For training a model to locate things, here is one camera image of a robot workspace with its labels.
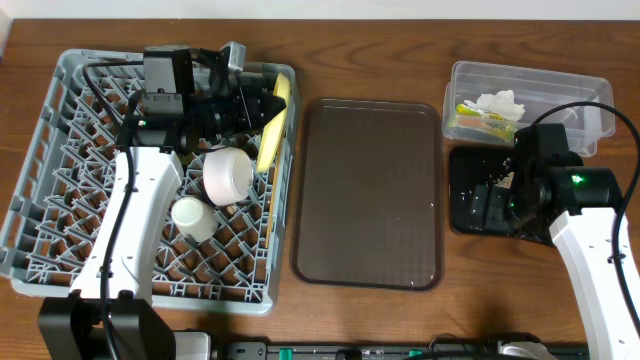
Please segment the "yellow plate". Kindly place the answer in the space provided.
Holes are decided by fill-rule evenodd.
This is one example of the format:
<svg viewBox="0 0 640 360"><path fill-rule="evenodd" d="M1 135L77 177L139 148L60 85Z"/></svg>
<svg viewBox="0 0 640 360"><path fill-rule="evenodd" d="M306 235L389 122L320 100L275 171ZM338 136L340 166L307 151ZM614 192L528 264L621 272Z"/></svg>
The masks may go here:
<svg viewBox="0 0 640 360"><path fill-rule="evenodd" d="M276 115L263 128L260 149L256 161L257 173L266 173L269 171L283 136L291 98L291 82L289 78L282 73L276 78L273 94L284 101L285 107L283 110L277 111Z"/></svg>

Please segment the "pink bowl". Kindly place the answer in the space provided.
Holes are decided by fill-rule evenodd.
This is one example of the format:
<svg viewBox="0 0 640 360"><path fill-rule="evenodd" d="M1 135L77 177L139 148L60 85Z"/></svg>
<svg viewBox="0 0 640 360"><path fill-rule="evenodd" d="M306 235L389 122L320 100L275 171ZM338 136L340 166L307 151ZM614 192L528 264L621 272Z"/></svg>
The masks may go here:
<svg viewBox="0 0 640 360"><path fill-rule="evenodd" d="M218 148L204 158L202 179L206 195L216 206L246 199L253 184L251 159L241 149Z"/></svg>

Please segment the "green snack wrapper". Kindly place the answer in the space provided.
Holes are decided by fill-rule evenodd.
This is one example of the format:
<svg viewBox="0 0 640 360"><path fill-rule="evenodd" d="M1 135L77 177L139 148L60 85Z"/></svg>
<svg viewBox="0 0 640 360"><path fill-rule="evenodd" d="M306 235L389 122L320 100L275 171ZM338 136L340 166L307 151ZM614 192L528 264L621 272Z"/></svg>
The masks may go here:
<svg viewBox="0 0 640 360"><path fill-rule="evenodd" d="M513 140L516 131L513 121L495 113L472 108L466 104L458 104L455 107L455 115L448 121L447 126L476 130L506 142Z"/></svg>

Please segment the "wooden chopstick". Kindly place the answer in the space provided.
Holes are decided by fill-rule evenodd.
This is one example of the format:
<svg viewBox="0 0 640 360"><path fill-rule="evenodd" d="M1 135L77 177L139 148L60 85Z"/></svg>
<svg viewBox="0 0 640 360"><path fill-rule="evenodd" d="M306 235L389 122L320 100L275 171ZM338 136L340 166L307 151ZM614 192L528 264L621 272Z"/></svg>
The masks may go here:
<svg viewBox="0 0 640 360"><path fill-rule="evenodd" d="M269 203L269 217L268 217L268 226L267 226L267 232L266 232L266 238L265 238L265 245L266 245L266 249L269 249L270 246L270 242L271 242L271 230L273 229L273 216L275 214L275 210L274 210L274 205L275 205L275 201L276 201L276 191L277 191L277 179L278 179L278 172L279 172L279 166L275 165L275 167L273 168L274 172L273 172L273 184L272 184L272 191L271 191L271 198L270 198L270 203Z"/></svg>

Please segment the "white plastic cup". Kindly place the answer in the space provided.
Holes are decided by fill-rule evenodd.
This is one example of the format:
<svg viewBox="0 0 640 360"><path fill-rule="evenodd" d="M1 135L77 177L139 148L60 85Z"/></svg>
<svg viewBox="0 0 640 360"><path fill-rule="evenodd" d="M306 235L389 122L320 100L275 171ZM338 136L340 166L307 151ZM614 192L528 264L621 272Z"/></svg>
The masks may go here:
<svg viewBox="0 0 640 360"><path fill-rule="evenodd" d="M177 200L171 208L171 218L183 235L197 243L212 238L219 226L215 210L196 197Z"/></svg>

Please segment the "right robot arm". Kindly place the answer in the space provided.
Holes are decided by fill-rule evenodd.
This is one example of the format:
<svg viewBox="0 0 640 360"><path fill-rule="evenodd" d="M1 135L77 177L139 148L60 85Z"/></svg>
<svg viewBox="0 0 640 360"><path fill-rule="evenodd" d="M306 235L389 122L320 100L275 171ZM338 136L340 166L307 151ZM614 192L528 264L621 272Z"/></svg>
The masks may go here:
<svg viewBox="0 0 640 360"><path fill-rule="evenodd" d="M568 271L593 359L639 356L639 271L612 171L584 166L561 124L514 135L508 187L474 191L468 226L554 246Z"/></svg>

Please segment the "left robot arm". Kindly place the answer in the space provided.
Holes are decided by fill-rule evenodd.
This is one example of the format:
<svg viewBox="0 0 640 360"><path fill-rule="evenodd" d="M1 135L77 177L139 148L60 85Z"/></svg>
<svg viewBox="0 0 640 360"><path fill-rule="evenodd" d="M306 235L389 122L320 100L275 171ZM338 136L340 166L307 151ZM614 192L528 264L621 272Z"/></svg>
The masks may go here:
<svg viewBox="0 0 640 360"><path fill-rule="evenodd" d="M202 241L213 210L247 198L267 172L292 110L283 73L249 73L246 49L149 46L144 87L117 121L115 179L96 243L65 297L38 325L54 359L208 359L211 337L171 329L153 309L152 274L166 220Z"/></svg>

